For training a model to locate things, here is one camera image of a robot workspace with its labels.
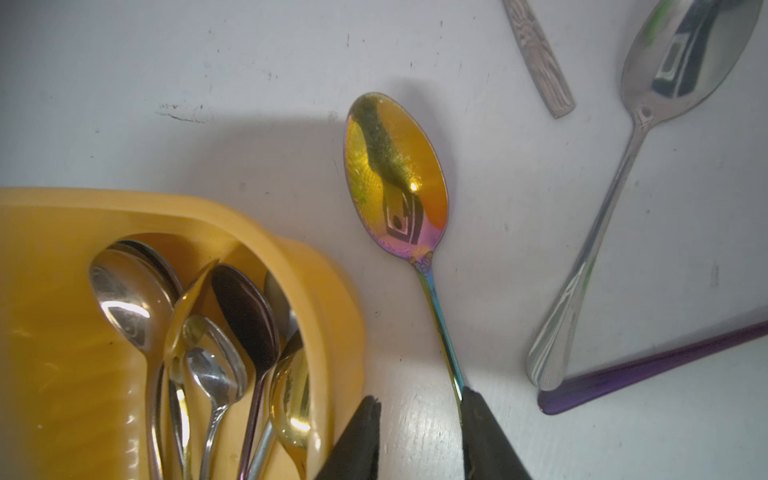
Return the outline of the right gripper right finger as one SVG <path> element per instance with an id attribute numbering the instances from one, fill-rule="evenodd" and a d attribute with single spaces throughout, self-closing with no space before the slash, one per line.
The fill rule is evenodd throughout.
<path id="1" fill-rule="evenodd" d="M 461 428 L 466 479 L 532 479 L 483 396 L 468 386 L 462 390 Z"/>

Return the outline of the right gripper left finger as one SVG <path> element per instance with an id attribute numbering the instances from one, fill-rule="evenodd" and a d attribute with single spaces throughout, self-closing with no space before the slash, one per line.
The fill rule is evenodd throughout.
<path id="1" fill-rule="evenodd" d="M 381 409 L 380 401 L 372 395 L 362 399 L 317 480 L 378 478 Z"/>

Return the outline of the plain silver spoon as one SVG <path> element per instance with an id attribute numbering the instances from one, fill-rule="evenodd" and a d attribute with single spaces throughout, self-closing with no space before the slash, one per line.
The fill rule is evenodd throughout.
<path id="1" fill-rule="evenodd" d="M 260 479 L 261 474 L 264 471 L 264 466 L 269 458 L 271 448 L 274 443 L 274 428 L 271 420 L 271 396 L 274 391 L 274 380 L 277 377 L 278 368 L 284 363 L 284 359 L 287 357 L 285 351 L 288 349 L 287 344 L 292 337 L 298 331 L 297 317 L 290 305 L 290 302 L 286 298 L 284 291 L 282 290 L 279 282 L 275 279 L 271 272 L 267 272 L 264 282 L 264 293 L 266 299 L 269 302 L 274 318 L 277 323 L 279 334 L 283 340 L 283 346 L 276 366 L 271 371 L 270 384 L 265 391 L 265 404 L 266 404 L 266 419 L 263 432 L 259 438 L 256 451 L 253 455 L 250 468 L 248 470 L 247 479 L 254 480 Z"/>

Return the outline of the copper long spoon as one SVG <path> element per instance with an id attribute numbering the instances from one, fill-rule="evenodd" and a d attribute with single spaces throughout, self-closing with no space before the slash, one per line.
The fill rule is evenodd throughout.
<path id="1" fill-rule="evenodd" d="M 161 399 L 164 342 L 172 303 L 158 275 L 138 257 L 105 249 L 88 270 L 91 288 L 110 324 L 145 357 L 145 423 L 149 471 L 164 477 L 161 443 Z"/>

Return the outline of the rainbow gold spoon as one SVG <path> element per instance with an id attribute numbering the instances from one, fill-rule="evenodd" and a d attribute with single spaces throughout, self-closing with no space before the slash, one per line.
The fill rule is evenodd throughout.
<path id="1" fill-rule="evenodd" d="M 455 401 L 465 381 L 438 300 L 435 251 L 449 219 L 449 197 L 436 152 L 418 122 L 393 98 L 359 96 L 345 127 L 344 168 L 353 205 L 373 241 L 411 265 L 439 335 Z"/>

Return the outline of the silver teaspoon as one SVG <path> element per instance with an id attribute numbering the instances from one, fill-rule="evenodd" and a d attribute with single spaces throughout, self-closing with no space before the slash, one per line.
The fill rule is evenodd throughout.
<path id="1" fill-rule="evenodd" d="M 562 118 L 576 103 L 554 52 L 525 0 L 502 1 L 531 78 L 550 114 Z"/>
<path id="2" fill-rule="evenodd" d="M 541 391 L 567 371 L 575 329 L 609 221 L 648 132 L 692 110 L 732 71 L 756 27 L 761 0 L 661 1 L 634 39 L 622 69 L 620 97 L 633 130 L 583 248 L 528 354 Z"/>

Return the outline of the gold handled utensil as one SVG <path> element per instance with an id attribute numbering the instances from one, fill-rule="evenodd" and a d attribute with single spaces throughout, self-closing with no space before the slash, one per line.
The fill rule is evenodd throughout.
<path id="1" fill-rule="evenodd" d="M 295 464 L 299 478 L 305 479 L 311 430 L 310 380 L 299 331 L 287 347 L 287 357 L 274 380 L 270 414 L 277 441 Z"/>

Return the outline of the silver ornate spoon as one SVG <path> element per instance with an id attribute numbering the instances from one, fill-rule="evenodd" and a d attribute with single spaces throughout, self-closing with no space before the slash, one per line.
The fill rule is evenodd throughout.
<path id="1" fill-rule="evenodd" d="M 219 427 L 227 410 L 245 395 L 247 370 L 229 337 L 207 317 L 189 316 L 183 334 L 189 344 L 185 352 L 187 367 L 211 404 L 199 474 L 200 479 L 210 479 Z"/>

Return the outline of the small purple spoon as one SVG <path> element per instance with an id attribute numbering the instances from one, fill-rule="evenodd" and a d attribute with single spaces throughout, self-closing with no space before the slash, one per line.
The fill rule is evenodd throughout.
<path id="1" fill-rule="evenodd" d="M 219 263 L 211 272 L 211 285 L 227 324 L 255 369 L 255 385 L 238 467 L 238 479 L 246 479 L 265 379 L 276 365 L 280 341 L 271 308 L 254 283 L 240 270 Z"/>

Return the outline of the gold ornate spoon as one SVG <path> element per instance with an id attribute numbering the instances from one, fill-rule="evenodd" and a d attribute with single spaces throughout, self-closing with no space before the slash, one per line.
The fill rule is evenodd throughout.
<path id="1" fill-rule="evenodd" d="M 172 304 L 172 316 L 164 343 L 164 366 L 168 377 L 168 401 L 176 457 L 182 479 L 192 478 L 191 460 L 191 420 L 185 392 L 184 356 L 191 344 L 184 333 L 184 323 L 191 315 L 205 282 L 217 259 L 206 264 L 191 284 L 182 292 L 181 297 Z"/>

